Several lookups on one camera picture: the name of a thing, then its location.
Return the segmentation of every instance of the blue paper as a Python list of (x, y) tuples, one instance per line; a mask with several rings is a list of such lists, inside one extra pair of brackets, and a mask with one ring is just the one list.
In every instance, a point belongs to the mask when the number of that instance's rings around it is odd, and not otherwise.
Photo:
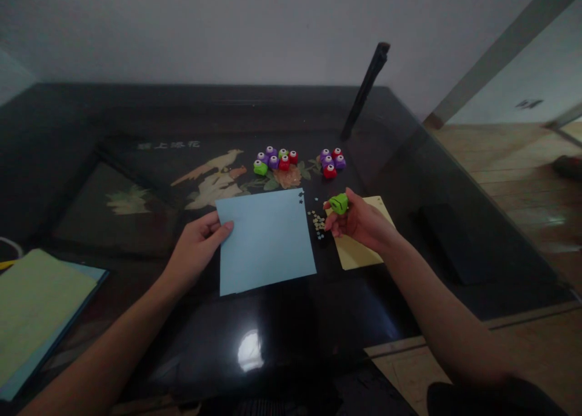
[(216, 201), (235, 228), (221, 246), (220, 295), (316, 273), (303, 189)]
[[(103, 269), (97, 269), (95, 267), (83, 266), (82, 264), (76, 263), (68, 263), (71, 267), (74, 267), (81, 273), (84, 273), (90, 278), (93, 278), (95, 281), (99, 281), (101, 277), (107, 272)], [(53, 344), (57, 341), (57, 339), (61, 336), (62, 332), (66, 330), (69, 326), (71, 321), (77, 316), (78, 312), (85, 306), (85, 302), (83, 302), (79, 309), (73, 313), (68, 319), (65, 320), (61, 324), (60, 327), (55, 330), (54, 333), (47, 339), (47, 341), (40, 346), (32, 355), (28, 358), (28, 360), (18, 368), (18, 370), (0, 387), (0, 399), (5, 401), (12, 401), (14, 396), (18, 393), (22, 385), (28, 380), (29, 376), (35, 371), (38, 364), (42, 361), (44, 356), (47, 354), (48, 351), (52, 348)]]

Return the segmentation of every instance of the bird painting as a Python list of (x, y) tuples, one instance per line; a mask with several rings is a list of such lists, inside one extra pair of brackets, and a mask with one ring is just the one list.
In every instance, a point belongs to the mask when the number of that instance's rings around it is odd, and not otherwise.
[(231, 149), (231, 150), (229, 150), (228, 153), (221, 155), (221, 156), (218, 156), (216, 158), (213, 158), (210, 161), (207, 161), (206, 163), (204, 163), (202, 166), (198, 166), (193, 171), (187, 173), (184, 176), (181, 176), (180, 178), (178, 178), (176, 181), (174, 181), (172, 183), (172, 187), (187, 180), (187, 179), (197, 179), (200, 175), (203, 175), (204, 173), (206, 173), (212, 169), (218, 169), (218, 171), (221, 172), (222, 169), (224, 169), (226, 166), (229, 166), (232, 163), (234, 163), (236, 160), (236, 156), (240, 153), (243, 153), (243, 152), (244, 151), (240, 150), (240, 149)]

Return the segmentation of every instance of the floor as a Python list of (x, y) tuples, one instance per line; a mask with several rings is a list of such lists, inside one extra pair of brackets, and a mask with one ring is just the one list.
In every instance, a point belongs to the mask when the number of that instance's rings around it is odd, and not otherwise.
[[(539, 124), (447, 125), (430, 131), (531, 239), (564, 283), (582, 293), (582, 184), (560, 178), (549, 166), (560, 155), (582, 155), (582, 150)], [(568, 414), (582, 416), (579, 306), (493, 333), (528, 380)], [(374, 362), (420, 415), (427, 414), (428, 386), (448, 381), (422, 341), (415, 349), (376, 357)], [(180, 413), (170, 404), (147, 415), (197, 413)]]
[(582, 183), (560, 177), (550, 166), (560, 155), (582, 155), (582, 149), (539, 124), (430, 131), (561, 278), (582, 293)]
[(582, 143), (582, 118), (578, 118), (574, 122), (570, 122), (568, 125), (562, 127), (560, 130), (574, 137), (580, 143)]

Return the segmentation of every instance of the green paper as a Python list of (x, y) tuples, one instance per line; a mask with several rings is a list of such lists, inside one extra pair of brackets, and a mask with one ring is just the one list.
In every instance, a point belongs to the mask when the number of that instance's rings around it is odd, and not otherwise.
[(0, 275), (0, 384), (77, 310), (95, 284), (40, 249)]

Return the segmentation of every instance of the black stick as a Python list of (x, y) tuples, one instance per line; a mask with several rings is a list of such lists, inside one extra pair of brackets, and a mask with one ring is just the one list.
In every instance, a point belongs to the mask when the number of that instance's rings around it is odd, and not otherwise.
[(347, 140), (350, 138), (350, 135), (352, 135), (353, 126), (362, 112), (362, 108), (364, 108), (364, 104), (366, 103), (368, 94), (374, 85), (374, 81), (386, 63), (388, 49), (390, 49), (388, 43), (380, 42), (378, 43), (378, 46), (376, 46), (376, 51), (374, 52), (370, 66), (368, 66), (368, 71), (366, 72), (364, 81), (362, 81), (362, 85), (358, 91), (358, 96), (356, 96), (356, 100), (353, 102), (353, 107), (347, 117), (344, 129), (341, 131), (340, 138), (342, 140)]

